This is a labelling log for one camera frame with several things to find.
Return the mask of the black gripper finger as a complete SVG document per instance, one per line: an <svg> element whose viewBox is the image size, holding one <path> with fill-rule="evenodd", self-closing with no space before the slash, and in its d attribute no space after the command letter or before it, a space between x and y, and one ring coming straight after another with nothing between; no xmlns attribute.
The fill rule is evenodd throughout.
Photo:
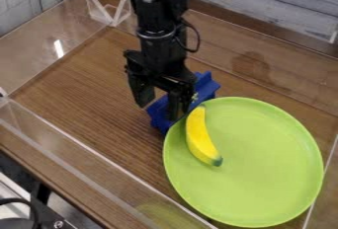
<svg viewBox="0 0 338 229"><path fill-rule="evenodd" d="M154 75L131 70L127 73L135 102L143 108L155 99Z"/></svg>
<svg viewBox="0 0 338 229"><path fill-rule="evenodd" d="M192 85L186 83L178 83L168 91L168 120L178 120L187 113L192 95Z"/></svg>

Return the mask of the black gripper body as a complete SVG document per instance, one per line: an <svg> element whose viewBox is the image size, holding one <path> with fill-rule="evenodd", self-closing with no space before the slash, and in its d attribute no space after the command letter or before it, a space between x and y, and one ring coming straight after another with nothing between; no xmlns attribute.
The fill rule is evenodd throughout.
<svg viewBox="0 0 338 229"><path fill-rule="evenodd" d="M195 83L195 75L186 67L187 31L150 32L138 30L140 49L127 49L126 71L132 90L147 90L154 87L174 90L182 87L188 90Z"/></svg>

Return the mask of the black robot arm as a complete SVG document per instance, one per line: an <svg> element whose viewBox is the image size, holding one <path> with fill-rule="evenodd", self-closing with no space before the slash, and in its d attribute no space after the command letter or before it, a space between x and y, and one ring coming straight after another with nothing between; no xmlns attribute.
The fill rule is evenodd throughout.
<svg viewBox="0 0 338 229"><path fill-rule="evenodd" d="M124 51L134 99L144 107L155 99L156 89L166 91L168 119L175 120L187 112L194 95L195 75L184 60L199 50L187 45L187 32L194 29L183 17L187 0L131 0L131 4L142 47Z"/></svg>

